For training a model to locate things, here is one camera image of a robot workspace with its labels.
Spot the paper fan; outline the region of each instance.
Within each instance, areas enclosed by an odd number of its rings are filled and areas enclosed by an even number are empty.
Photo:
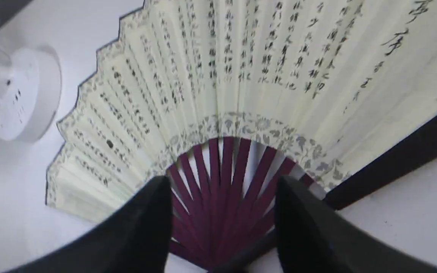
[[[152,0],[121,18],[59,121],[46,200],[99,222],[168,173],[172,248],[212,249],[213,264],[240,247],[214,240],[268,219],[254,211],[274,195],[260,188],[275,154],[329,191],[436,114],[437,1]],[[251,141],[267,148],[242,197]]]

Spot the folding fan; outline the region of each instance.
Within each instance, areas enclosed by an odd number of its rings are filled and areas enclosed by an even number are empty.
[[[57,124],[47,205],[99,222],[168,174],[170,249],[209,269],[272,228],[280,175],[332,190],[436,114],[437,1],[151,0]]]

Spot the lamp base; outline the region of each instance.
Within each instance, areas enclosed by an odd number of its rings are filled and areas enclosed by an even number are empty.
[[[11,56],[12,76],[0,98],[0,138],[33,142],[52,122],[60,101],[60,67],[46,52],[22,48]]]

